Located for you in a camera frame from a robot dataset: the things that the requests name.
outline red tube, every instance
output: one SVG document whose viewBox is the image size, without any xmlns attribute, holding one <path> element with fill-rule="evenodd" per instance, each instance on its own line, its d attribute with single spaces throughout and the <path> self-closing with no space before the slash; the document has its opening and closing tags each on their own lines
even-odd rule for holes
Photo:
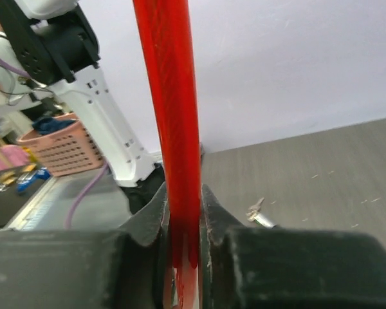
<svg viewBox="0 0 386 309">
<path fill-rule="evenodd" d="M 188 4 L 133 3 L 165 167 L 179 307 L 189 308 L 198 265 L 200 150 Z"/>
</svg>

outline robotic arm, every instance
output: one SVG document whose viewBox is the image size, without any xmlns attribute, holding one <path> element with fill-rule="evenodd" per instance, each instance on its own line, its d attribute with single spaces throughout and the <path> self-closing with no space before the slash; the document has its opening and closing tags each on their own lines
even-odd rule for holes
<svg viewBox="0 0 386 309">
<path fill-rule="evenodd" d="M 32 25 L 47 21 L 47 25 Z M 99 46 L 77 0 L 0 0 L 0 23 L 27 74 L 65 101 L 113 171 L 133 213 L 164 182 L 109 92 Z"/>
</svg>

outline wall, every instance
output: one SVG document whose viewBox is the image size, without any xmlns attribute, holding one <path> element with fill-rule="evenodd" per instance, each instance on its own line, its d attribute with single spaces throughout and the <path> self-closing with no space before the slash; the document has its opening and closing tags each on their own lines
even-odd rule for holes
<svg viewBox="0 0 386 309">
<path fill-rule="evenodd" d="M 80 2 L 107 81 L 159 149 L 132 1 Z M 386 0 L 190 0 L 208 151 L 386 117 Z"/>
</svg>

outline person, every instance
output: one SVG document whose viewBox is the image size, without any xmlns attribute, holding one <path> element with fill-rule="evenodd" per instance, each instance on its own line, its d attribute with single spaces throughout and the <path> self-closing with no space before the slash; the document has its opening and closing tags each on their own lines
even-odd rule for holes
<svg viewBox="0 0 386 309">
<path fill-rule="evenodd" d="M 0 58 L 14 68 L 23 70 L 12 49 L 12 45 L 6 38 L 3 27 L 0 24 Z M 0 91 L 7 96 L 21 93 L 30 93 L 32 90 L 19 82 L 19 76 L 13 72 L 6 71 L 0 67 Z M 54 106 L 51 98 L 44 98 L 41 101 L 32 102 L 31 107 L 20 110 L 32 122 L 35 122 L 43 115 L 59 115 L 59 109 Z"/>
</svg>

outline laundry basket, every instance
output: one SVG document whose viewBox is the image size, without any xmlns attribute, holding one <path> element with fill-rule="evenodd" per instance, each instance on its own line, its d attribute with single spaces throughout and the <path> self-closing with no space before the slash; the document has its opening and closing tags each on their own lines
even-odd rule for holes
<svg viewBox="0 0 386 309">
<path fill-rule="evenodd" d="M 57 120 L 77 119 L 74 113 L 55 117 Z M 40 135 L 32 130 L 17 140 L 27 147 L 52 176 L 64 176 L 101 167 L 104 159 L 97 146 L 77 120 L 60 131 Z"/>
</svg>

